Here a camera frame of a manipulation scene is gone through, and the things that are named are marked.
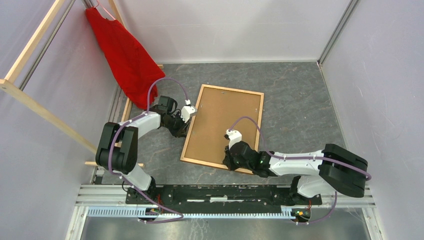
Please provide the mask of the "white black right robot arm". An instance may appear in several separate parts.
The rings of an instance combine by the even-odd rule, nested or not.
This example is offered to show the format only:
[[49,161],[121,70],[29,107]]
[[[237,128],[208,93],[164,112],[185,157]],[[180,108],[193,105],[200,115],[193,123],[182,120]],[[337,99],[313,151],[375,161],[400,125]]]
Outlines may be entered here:
[[308,153],[256,151],[240,141],[225,147],[222,163],[230,170],[246,169],[261,178],[292,175],[289,199],[302,204],[316,195],[340,193],[352,198],[365,195],[368,162],[332,143]]

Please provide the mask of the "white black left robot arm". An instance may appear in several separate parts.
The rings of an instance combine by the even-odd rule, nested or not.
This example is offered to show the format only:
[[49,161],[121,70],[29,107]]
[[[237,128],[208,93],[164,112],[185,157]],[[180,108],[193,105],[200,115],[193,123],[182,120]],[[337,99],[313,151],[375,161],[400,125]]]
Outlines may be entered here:
[[197,108],[186,100],[178,108],[175,99],[161,96],[148,111],[124,122],[107,122],[102,130],[95,162],[98,166],[128,181],[138,189],[138,197],[145,204],[157,198],[156,183],[152,176],[138,166],[138,141],[147,133],[166,128],[175,138],[184,138]]

